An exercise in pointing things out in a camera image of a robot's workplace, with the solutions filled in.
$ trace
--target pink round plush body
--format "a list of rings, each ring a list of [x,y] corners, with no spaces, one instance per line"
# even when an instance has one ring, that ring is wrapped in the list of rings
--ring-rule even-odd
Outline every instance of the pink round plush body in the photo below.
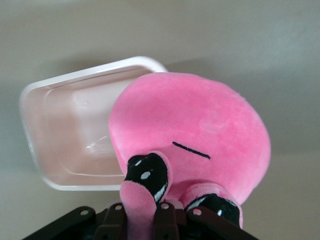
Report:
[[[227,85],[192,74],[139,77],[114,104],[109,130],[125,175],[132,156],[163,158],[166,199],[213,186],[241,205],[269,165],[269,135],[256,111]]]

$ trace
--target plush tentacle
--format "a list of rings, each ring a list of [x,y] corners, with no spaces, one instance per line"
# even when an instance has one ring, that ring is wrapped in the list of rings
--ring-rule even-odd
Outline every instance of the plush tentacle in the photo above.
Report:
[[[120,198],[128,219],[129,240],[152,239],[157,203],[168,185],[168,168],[159,155],[137,155],[128,161]]]
[[[194,184],[184,192],[179,200],[185,211],[203,206],[239,227],[243,226],[241,206],[227,190],[215,183]]]

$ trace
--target stuffed animal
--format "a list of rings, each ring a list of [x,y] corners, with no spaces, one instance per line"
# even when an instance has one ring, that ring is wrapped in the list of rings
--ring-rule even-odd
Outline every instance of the stuffed animal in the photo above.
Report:
[[[227,85],[184,73],[151,73],[131,83],[109,118],[125,180],[120,199],[128,239],[152,239],[157,204],[204,206],[243,225],[241,204],[270,161],[268,132]]]

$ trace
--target clear plastic container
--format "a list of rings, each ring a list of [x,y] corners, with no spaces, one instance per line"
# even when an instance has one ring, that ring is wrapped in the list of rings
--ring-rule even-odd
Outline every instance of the clear plastic container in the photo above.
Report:
[[[124,176],[108,131],[119,94],[136,78],[167,72],[148,57],[125,60],[28,85],[20,112],[44,181],[58,190],[118,190]]]

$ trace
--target pink fabric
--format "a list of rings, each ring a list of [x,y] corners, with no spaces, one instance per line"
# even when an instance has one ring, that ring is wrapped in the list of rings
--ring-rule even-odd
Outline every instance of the pink fabric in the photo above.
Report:
[[[169,171],[167,199],[183,199],[193,185],[212,184],[212,191],[220,186],[240,206],[270,161],[269,135],[248,102],[227,85],[192,74],[139,77],[115,102],[109,131],[124,174],[132,156],[161,155]]]
[[[128,240],[151,240],[157,209],[154,197],[142,185],[124,181],[120,198],[127,216]]]
[[[230,195],[223,187],[215,183],[198,183],[191,185],[185,190],[185,192],[179,198],[179,201],[183,204],[183,207],[186,208],[194,199],[200,198],[203,195],[215,193],[218,197],[223,199],[228,199],[235,203],[240,211],[239,225],[240,228],[243,227],[243,213],[240,204],[235,200],[233,196]]]

